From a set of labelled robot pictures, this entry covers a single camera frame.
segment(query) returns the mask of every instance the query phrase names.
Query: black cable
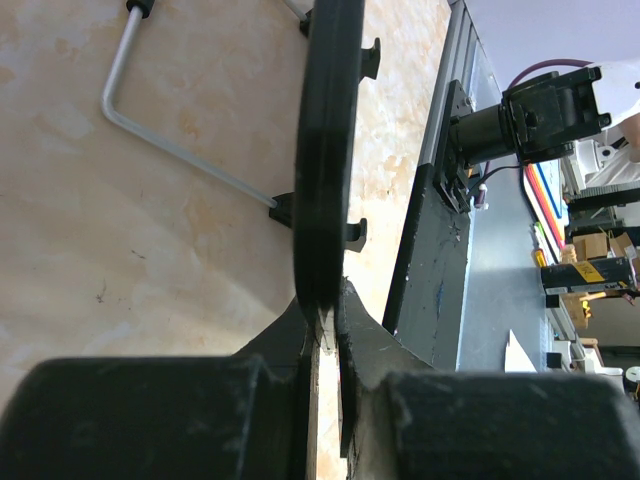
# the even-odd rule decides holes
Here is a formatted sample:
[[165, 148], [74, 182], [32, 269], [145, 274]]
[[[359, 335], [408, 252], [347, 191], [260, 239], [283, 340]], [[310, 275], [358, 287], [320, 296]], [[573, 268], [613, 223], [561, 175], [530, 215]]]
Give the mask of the black cable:
[[522, 165], [507, 165], [506, 167], [495, 168], [491, 170], [489, 173], [486, 173], [480, 180], [478, 180], [473, 185], [473, 187], [469, 189], [469, 192], [467, 193], [467, 199], [471, 200], [471, 197], [473, 197], [476, 194], [476, 190], [480, 188], [480, 185], [485, 183], [489, 179], [489, 177], [491, 177], [494, 173], [498, 173], [501, 170], [506, 170], [507, 168], [522, 168]]

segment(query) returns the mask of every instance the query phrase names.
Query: warning sticker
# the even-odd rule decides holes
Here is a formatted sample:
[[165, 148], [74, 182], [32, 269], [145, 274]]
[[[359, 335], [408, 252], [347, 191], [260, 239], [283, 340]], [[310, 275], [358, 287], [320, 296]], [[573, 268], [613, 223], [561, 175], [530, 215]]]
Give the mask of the warning sticker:
[[587, 283], [604, 282], [604, 277], [600, 275], [600, 272], [596, 270], [596, 267], [589, 262], [578, 262], [572, 264], [578, 270], [578, 273], [582, 275]]

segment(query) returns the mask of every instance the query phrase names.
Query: person's hand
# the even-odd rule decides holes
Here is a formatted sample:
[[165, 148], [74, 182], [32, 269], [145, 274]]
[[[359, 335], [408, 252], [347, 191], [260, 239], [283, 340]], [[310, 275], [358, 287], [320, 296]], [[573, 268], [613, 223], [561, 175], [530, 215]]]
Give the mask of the person's hand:
[[631, 145], [629, 160], [633, 163], [640, 163], [640, 113], [622, 122], [620, 130]]

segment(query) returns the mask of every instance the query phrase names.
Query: white wall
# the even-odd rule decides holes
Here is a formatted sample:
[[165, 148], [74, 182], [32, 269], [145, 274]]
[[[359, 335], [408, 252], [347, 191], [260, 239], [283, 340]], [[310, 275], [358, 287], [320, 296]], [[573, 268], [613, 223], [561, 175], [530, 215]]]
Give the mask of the white wall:
[[503, 90], [522, 70], [543, 60], [640, 57], [640, 0], [466, 2]]

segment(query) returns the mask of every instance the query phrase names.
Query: black mounting bracket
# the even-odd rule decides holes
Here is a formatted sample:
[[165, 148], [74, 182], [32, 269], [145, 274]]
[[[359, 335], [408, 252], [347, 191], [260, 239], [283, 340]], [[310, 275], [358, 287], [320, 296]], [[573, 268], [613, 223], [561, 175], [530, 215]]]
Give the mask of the black mounting bracket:
[[[300, 21], [300, 31], [302, 34], [309, 38], [309, 31], [311, 30], [311, 18], [313, 15], [313, 9], [307, 13], [307, 18]], [[362, 49], [362, 64], [360, 66], [360, 81], [367, 77], [372, 80], [378, 78], [378, 69], [380, 68], [380, 56], [381, 44], [380, 39], [376, 38], [373, 41], [373, 47]]]
[[[273, 199], [278, 204], [269, 209], [269, 217], [276, 222], [291, 228], [293, 223], [293, 193], [283, 193]], [[346, 249], [360, 253], [367, 243], [367, 219], [361, 218], [358, 223], [347, 223]]]

